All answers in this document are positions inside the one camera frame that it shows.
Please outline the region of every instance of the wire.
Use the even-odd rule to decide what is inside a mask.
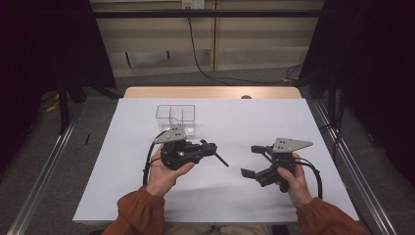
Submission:
[[[165,131],[162,131],[155,139],[159,138],[164,133]],[[153,161],[150,162],[150,158],[152,156],[154,147],[155,147],[155,142],[153,141],[152,145],[150,146],[149,154],[147,155],[146,165],[144,166],[144,169],[143,169],[143,172],[144,172],[143,173],[143,185],[147,185],[147,182],[149,180],[150,165],[153,162]]]
[[[336,115],[336,124],[337,124],[337,134],[335,143],[333,144],[333,150],[332,150],[332,159],[333,162],[336,164],[336,147],[339,144],[339,139],[341,137],[342,132],[342,121],[343,121],[343,115],[345,113],[345,107],[346,107],[346,98],[345,95],[342,93],[341,98],[339,100],[339,109]]]
[[[158,158],[158,159],[154,159],[154,160],[152,160],[151,162],[150,162],[150,165],[153,163],[153,162],[155,162],[155,161],[157,161],[157,160],[160,160],[161,158]]]
[[[287,81],[290,81],[291,74],[299,67],[302,67],[302,64],[298,64],[296,66],[291,66],[291,67],[287,68],[287,76],[286,76]]]
[[[59,100],[53,102],[49,106],[39,108],[38,112],[41,112],[41,111],[44,111],[44,110],[48,110],[48,109],[51,109],[50,111],[48,111],[48,112],[51,112],[51,111],[55,110],[55,107],[58,106],[58,105],[59,105]]]
[[[321,181],[321,177],[320,177],[320,171],[318,169],[316,169],[314,167],[314,165],[312,165],[312,163],[306,164],[306,163],[300,163],[300,162],[296,162],[297,165],[305,165],[308,166],[312,169],[312,172],[315,175],[315,179],[317,180],[317,190],[318,190],[318,197],[323,200],[323,183]]]
[[[315,79],[315,77],[322,75],[321,72],[325,71],[324,68],[327,66],[328,62],[326,60],[322,60],[317,69],[310,72],[307,76],[303,77],[302,79],[299,79],[295,81],[292,86],[295,87],[302,87],[305,85],[308,85],[312,79]]]
[[[201,69],[201,67],[199,66],[199,62],[198,62],[198,58],[196,57],[196,49],[195,49],[195,41],[193,39],[193,28],[192,28],[192,20],[190,18],[188,18],[188,23],[189,23],[189,29],[190,29],[190,37],[192,39],[192,48],[193,48],[193,56],[195,58],[195,62],[196,62],[196,66],[199,70],[199,72],[201,74],[203,74],[206,78],[213,80],[213,81],[217,81],[220,82],[222,84],[228,85],[228,86],[232,86],[231,84],[222,81],[222,79],[225,80],[234,80],[234,81],[243,81],[243,82],[250,82],[250,83],[257,83],[257,84],[264,84],[264,85],[274,85],[274,84],[278,84],[281,83],[283,81],[285,81],[285,79],[280,79],[278,81],[270,81],[270,82],[266,82],[266,81],[253,81],[253,80],[246,80],[246,79],[241,79],[241,78],[235,78],[235,77],[225,77],[225,76],[212,76],[212,75],[208,75],[206,73],[204,73]]]
[[[53,94],[49,95],[49,96],[48,96],[48,97],[46,97],[45,99],[41,100],[41,101],[40,101],[40,104],[44,103],[45,101],[49,100],[50,98],[52,98],[52,97],[54,97],[54,96],[56,96],[56,95],[58,95],[58,91],[57,91],[57,92],[54,92]]]
[[[308,164],[310,164],[311,166],[313,166],[314,167],[314,164],[312,164],[309,160],[307,160],[307,159],[303,159],[303,158],[297,158],[297,159],[300,159],[300,160],[302,160],[302,161],[305,161],[305,162],[307,162]]]

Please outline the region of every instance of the person's right hand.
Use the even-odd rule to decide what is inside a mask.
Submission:
[[[300,161],[300,156],[293,153],[293,158],[296,162]],[[287,169],[283,167],[277,168],[278,173],[285,178],[290,187],[288,193],[290,195],[291,202],[297,209],[311,202],[312,197],[308,191],[307,182],[305,181],[304,169],[302,165],[296,164],[295,173],[292,175]]]
[[[177,170],[171,170],[161,162],[161,147],[152,156],[150,168],[149,183],[146,186],[147,192],[151,195],[164,197],[164,195],[173,187],[176,180],[181,175],[186,174],[195,166],[194,163],[187,163]]]

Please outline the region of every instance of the orange jacket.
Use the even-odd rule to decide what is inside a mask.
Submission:
[[[164,198],[142,186],[118,200],[118,218],[103,235],[162,235],[165,227]],[[297,210],[301,234],[369,234],[339,208],[314,198]]]

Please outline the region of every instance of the gray floor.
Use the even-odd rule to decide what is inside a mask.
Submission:
[[[279,81],[286,77],[287,69],[252,69],[210,71],[209,74],[221,77],[237,77],[262,82]],[[225,79],[232,85],[261,85],[252,82]],[[170,74],[143,75],[135,77],[118,77],[118,94],[132,85],[223,85],[207,79],[199,72],[182,72]],[[276,85],[290,85],[289,82]],[[85,88],[88,99],[84,104],[70,103],[70,111],[80,110],[79,118],[64,148],[59,161],[47,181],[47,187],[38,202],[34,214],[24,234],[88,234],[104,226],[85,226],[71,221],[77,204],[82,196],[95,160],[114,114],[117,100],[109,99],[100,93]],[[316,108],[317,103],[326,103],[327,95],[321,99],[310,99],[308,87],[300,88],[301,95],[307,99],[309,107],[319,126],[323,118]],[[42,104],[47,107],[52,100]],[[31,132],[28,134],[19,152],[4,172],[0,185],[0,234],[6,234],[15,217],[23,206],[36,178],[47,162],[59,137],[59,107],[53,112],[39,111]],[[415,190],[389,163],[381,146],[369,140],[369,131],[353,110],[346,104],[343,117],[342,136],[345,139],[359,168],[363,172],[380,205],[390,219],[395,234],[413,234],[415,231]],[[333,140],[329,132],[322,133],[329,150]],[[367,206],[358,187],[353,181],[346,164],[339,153],[337,164],[339,172],[348,187],[348,192],[361,214],[362,224],[369,226],[373,234],[383,234],[373,218],[373,212]],[[289,224],[290,234],[299,234],[296,224]]]

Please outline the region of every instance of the clear plastic box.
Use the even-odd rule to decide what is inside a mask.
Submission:
[[[196,135],[194,105],[158,105],[156,119],[162,131],[170,129],[172,124],[182,124],[187,136]]]

